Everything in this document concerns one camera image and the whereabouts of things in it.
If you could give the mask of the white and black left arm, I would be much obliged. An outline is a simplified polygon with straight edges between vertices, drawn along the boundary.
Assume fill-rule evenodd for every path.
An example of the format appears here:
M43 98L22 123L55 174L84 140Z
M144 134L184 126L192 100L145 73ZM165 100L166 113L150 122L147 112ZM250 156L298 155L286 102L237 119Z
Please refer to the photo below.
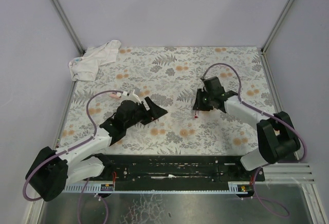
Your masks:
M25 176L24 198L33 201L26 192L29 185L38 193L37 200L51 201L67 185L100 176L106 163L95 154L97 151L121 140L128 128L138 123L147 125L166 114L167 110L149 97L142 101L122 101L112 116L94 127L94 133L89 138L55 150L48 146L41 149Z

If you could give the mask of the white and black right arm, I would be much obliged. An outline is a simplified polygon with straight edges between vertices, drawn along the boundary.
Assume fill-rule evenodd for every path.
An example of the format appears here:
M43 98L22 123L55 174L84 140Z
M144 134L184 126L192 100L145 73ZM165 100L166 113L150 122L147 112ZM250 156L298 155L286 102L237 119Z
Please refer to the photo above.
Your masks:
M218 77L203 78L202 82L204 87L197 90L194 111L217 109L257 131L258 148L240 158L245 170L275 164L300 149L301 142L286 112L271 115L251 106L237 92L225 91Z

